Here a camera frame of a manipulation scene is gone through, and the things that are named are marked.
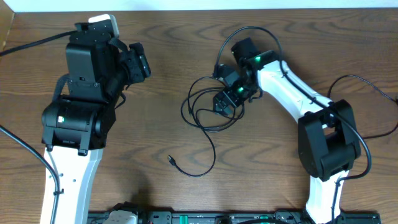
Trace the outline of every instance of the connector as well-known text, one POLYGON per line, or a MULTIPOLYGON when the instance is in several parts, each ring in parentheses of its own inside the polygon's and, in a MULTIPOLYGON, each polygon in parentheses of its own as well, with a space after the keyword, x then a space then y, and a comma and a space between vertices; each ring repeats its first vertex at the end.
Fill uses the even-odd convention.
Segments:
POLYGON ((175 162, 175 159, 172 157, 172 156, 167 156, 167 158, 169 159, 169 163, 172 165, 172 166, 174 166, 175 167, 175 165, 177 165, 176 164, 176 162, 175 162))

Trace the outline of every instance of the wood grain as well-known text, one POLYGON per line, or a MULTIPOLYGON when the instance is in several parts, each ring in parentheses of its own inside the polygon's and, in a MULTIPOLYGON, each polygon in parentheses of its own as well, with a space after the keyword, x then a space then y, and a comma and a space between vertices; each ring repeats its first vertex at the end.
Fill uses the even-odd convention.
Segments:
MULTIPOLYGON (((108 135, 95 178, 91 210, 106 210, 124 201, 200 211, 305 206, 309 181, 297 155, 297 125, 268 95, 246 105, 244 118, 232 128, 210 134, 218 153, 210 174, 191 179, 167 161, 171 154, 194 173, 209 167, 210 144, 200 130, 183 122, 180 104, 194 80, 211 74, 224 39, 242 26, 273 31, 293 71, 320 93, 325 94, 334 79, 348 73, 368 79, 391 96, 398 93, 398 9, 112 13, 121 40, 144 44, 153 76, 130 87, 127 103, 116 112, 118 120, 108 135)), ((97 14, 17 14, 6 48, 72 30, 75 22, 97 14)), ((258 31, 243 32, 234 40, 247 36, 261 50, 275 48, 258 31)), ((56 40, 10 54, 0 63, 0 123, 36 149, 43 148, 41 114, 50 103, 57 78, 67 73, 67 43, 67 38, 56 40)), ((221 62, 232 61, 225 50, 221 62)), ((203 82, 197 88, 209 85, 213 84, 203 82)), ((390 130, 397 122, 396 105, 357 80, 347 78, 337 84, 332 98, 351 103, 363 136, 390 130)), ((206 100, 201 104, 211 106, 206 100)), ((208 123, 219 121, 208 119, 208 123)), ((373 169, 366 178, 345 182, 341 207, 377 211, 383 223, 394 223, 398 216, 397 133, 368 144, 373 169)), ((45 170, 3 135, 0 145, 0 220, 37 223, 45 170)), ((351 175, 365 166, 362 156, 351 175)))

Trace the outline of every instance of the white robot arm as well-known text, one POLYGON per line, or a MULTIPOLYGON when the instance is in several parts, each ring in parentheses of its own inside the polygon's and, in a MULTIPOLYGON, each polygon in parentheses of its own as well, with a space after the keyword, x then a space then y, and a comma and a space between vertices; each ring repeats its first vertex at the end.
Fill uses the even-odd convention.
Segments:
POLYGON ((52 214, 54 182, 46 172, 40 223, 86 223, 95 172, 103 155, 115 109, 127 85, 150 76, 140 43, 121 42, 114 16, 92 17, 75 24, 67 45, 69 74, 59 79, 53 102, 42 115, 44 158, 59 176, 60 194, 52 214), (67 83, 69 95, 61 95, 67 83))
MULTIPOLYGON (((289 73, 292 79, 298 86, 304 89, 312 97, 324 105, 328 105, 331 100, 322 96, 315 90, 311 89, 299 77, 297 77, 283 62, 284 70, 289 73)), ((279 67, 279 61, 268 63, 263 69, 257 73, 260 88, 272 95, 289 113, 293 119, 298 121, 299 118, 307 112, 317 112, 322 110, 321 107, 312 103, 308 97, 304 96, 296 87, 294 87, 285 77, 279 67)), ((306 204, 306 211, 311 216, 315 223, 328 223, 331 221, 331 206, 333 203, 333 192, 335 191, 335 182, 339 177, 346 177, 348 171, 341 171, 330 177, 328 181, 323 182, 319 178, 310 177, 310 195, 306 204)), ((339 201, 342 187, 339 188, 336 207, 335 218, 340 214, 339 201)))

